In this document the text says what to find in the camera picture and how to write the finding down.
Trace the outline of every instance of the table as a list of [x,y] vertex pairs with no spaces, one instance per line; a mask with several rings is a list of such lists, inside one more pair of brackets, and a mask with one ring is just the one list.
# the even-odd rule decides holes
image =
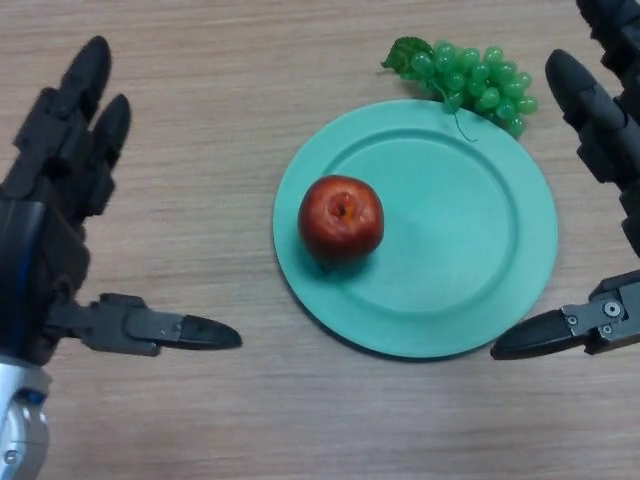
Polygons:
[[379,61],[414,34],[498,44],[534,78],[522,143],[560,216],[553,278],[532,313],[582,303],[636,268],[617,192],[577,159],[546,86],[562,47],[610,91],[601,51],[566,0],[5,0],[0,157],[39,89],[96,34],[115,58],[106,98],[134,122],[117,193],[88,222],[80,294],[140,295],[228,323],[240,350],[104,355],[75,341],[48,372],[43,479],[629,479],[640,467],[640,348],[522,362],[488,350],[445,363],[372,359],[322,333],[292,300],[271,243],[287,163],[336,116],[403,98]]

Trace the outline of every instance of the grape stem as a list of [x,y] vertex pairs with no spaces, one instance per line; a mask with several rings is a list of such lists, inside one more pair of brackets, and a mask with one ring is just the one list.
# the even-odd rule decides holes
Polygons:
[[[431,85],[433,88],[435,88],[438,92],[440,92],[440,95],[442,95],[443,99],[444,99],[444,103],[446,104],[447,102],[450,102],[451,100],[449,99],[449,96],[447,95],[447,93],[444,91],[444,89],[438,84],[437,81],[435,80],[427,80],[427,84]],[[458,114],[457,112],[452,112],[453,114],[453,118],[456,122],[456,127],[458,128],[458,131],[460,132],[460,134],[465,138],[465,140],[467,140],[468,142],[477,142],[478,139],[477,138],[469,138],[464,131],[462,130],[462,127],[460,126],[460,119],[458,118]]]

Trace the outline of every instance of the metal screw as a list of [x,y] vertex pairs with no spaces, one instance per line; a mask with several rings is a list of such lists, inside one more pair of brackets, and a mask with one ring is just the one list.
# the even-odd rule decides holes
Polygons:
[[620,312],[622,311],[622,309],[620,308],[620,305],[618,305],[616,302],[605,303],[603,310],[606,316],[612,317],[612,318],[620,315]]
[[18,452],[15,450],[7,450],[4,454],[4,463],[13,465],[18,461]]

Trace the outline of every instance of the grape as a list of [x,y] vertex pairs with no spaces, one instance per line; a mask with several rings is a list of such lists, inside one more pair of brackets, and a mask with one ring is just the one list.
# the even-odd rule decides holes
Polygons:
[[483,62],[475,64],[471,69],[471,78],[473,78],[474,80],[486,80],[487,78],[489,78],[490,74],[491,67]]
[[477,48],[465,48],[458,58],[458,67],[462,73],[467,73],[480,61],[480,52]]
[[500,63],[502,61],[502,57],[504,56],[504,52],[500,47],[491,46],[487,47],[484,52],[484,61],[488,64]]
[[442,54],[440,52],[436,52],[436,68],[442,73],[452,72],[456,68],[456,57],[453,53]]
[[518,100],[518,112],[523,115],[531,115],[538,110],[538,100],[531,95],[527,95]]
[[444,80],[444,84],[447,88],[453,92],[460,91],[464,88],[466,80],[464,75],[460,72],[451,72],[449,73]]
[[486,89],[487,89],[487,81],[486,80],[471,79],[467,83],[467,90],[469,90],[469,93],[471,95],[473,95],[474,97],[479,97],[480,95],[482,95],[484,93],[484,91]]
[[426,78],[432,77],[436,69],[433,65],[433,60],[425,52],[416,53],[411,58],[411,68]]
[[449,98],[444,101],[444,110],[447,113],[456,112],[464,103],[464,94],[462,92],[456,92],[450,95]]
[[452,57],[455,58],[456,49],[449,42],[438,43],[436,45],[436,58],[438,58],[438,55],[441,55],[441,56],[445,56],[445,55],[446,56],[452,56]]
[[513,100],[509,98],[500,99],[500,103],[498,103],[498,106],[496,107],[496,115],[498,117],[502,120],[510,120],[515,117],[517,113]]
[[480,105],[489,109],[500,103],[500,92],[495,87],[487,88],[480,97]]
[[524,95],[525,86],[520,82],[511,82],[507,83],[502,87],[502,93],[504,96],[513,98],[514,100],[519,99]]
[[453,48],[453,44],[447,40],[443,40],[442,38],[436,40],[435,45],[433,46],[433,48],[435,50],[437,50],[439,47],[445,45],[445,47],[452,47]]
[[518,138],[522,135],[526,128],[527,124],[520,115],[516,115],[507,122],[507,132],[509,132],[514,138]]
[[413,81],[418,79],[418,74],[416,72],[402,72],[400,74],[400,78],[403,80]]
[[515,62],[500,62],[491,65],[491,80],[497,83],[509,83],[517,71]]
[[515,81],[524,85],[527,89],[531,86],[531,74],[528,72],[520,72],[516,75]]

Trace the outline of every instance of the grape leaf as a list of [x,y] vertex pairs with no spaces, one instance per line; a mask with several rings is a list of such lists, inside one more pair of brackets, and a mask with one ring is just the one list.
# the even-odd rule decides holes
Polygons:
[[412,72],[411,59],[416,53],[425,52],[433,56],[433,47],[418,37],[400,37],[391,47],[384,62],[380,64],[384,68],[391,68],[397,74]]

